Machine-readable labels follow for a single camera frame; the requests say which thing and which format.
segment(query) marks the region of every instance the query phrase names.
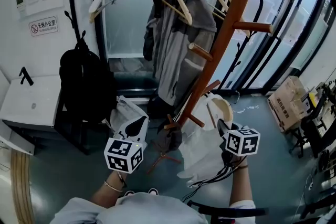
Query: bracelet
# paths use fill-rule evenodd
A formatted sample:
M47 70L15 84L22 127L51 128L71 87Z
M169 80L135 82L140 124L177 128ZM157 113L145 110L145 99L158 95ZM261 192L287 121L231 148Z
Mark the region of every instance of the bracelet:
M108 186L109 188L111 188L111 189L113 189L114 191L116 191L116 192L118 192L118 193L121 193L122 192L122 190L118 190L118 189L116 189L116 188L113 188L109 183L107 183L106 181L104 181L104 184L105 184L105 186Z
M240 169L245 169L247 167L248 167L248 165L238 166L238 167L236 167L235 171L240 170Z
M122 183L122 187L123 187L123 188L126 188L126 187L127 187L126 182L125 182L125 180L122 178L122 176L120 175L119 171L117 171L117 174L118 174L119 179L120 179L120 181L121 181L121 183Z

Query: black and white cube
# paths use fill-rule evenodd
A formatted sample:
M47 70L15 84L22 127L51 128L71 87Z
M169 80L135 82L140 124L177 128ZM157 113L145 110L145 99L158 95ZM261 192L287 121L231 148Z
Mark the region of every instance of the black and white cube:
M255 129L229 130L225 149L237 156L257 154L259 140Z
M104 155L109 169L131 174L143 161L141 143L109 138Z

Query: gray floor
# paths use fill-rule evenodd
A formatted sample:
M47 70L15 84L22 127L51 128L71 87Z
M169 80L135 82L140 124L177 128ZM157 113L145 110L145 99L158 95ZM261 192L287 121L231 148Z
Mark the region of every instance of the gray floor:
M291 223L292 217L302 197L306 178L316 161L310 149L302 159L298 152L288 153L289 137L280 133L269 111L265 97L242 97L233 104L234 121L248 125L261 133L258 154L248 158L253 197L257 207L269 208L269 214L257 218L257 223ZM152 121L148 131L148 141L156 135L159 122ZM52 142L42 150L37 150L30 161L30 187L36 223L49 223L54 214L72 197L89 199L99 188L110 171L107 169L103 148L105 135L90 133L88 142L94 145L94 152L84 156L65 142ZM179 151L170 154L181 158ZM157 152L149 146L145 150L140 168L128 177L129 188L147 191L151 187L160 194L182 198L190 192L185 180L176 174L183 164L177 165L164 160L151 175L145 172L157 158ZM307 191L305 199L309 202L319 191L322 175L314 179L313 190ZM227 207L232 178L202 187L193 201L215 207Z

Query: no smoking sign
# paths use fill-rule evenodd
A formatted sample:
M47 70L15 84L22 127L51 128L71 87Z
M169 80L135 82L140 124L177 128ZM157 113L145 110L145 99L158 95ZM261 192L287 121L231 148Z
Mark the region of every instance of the no smoking sign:
M41 20L36 20L29 23L29 30L30 34L33 37L57 32L57 19L56 17L49 17Z

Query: black backpack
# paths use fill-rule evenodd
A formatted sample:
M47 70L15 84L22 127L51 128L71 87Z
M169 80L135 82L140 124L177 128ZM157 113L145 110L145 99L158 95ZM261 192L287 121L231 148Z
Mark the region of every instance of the black backpack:
M117 87L108 71L82 38L60 60L62 98L72 119L99 123L117 106Z

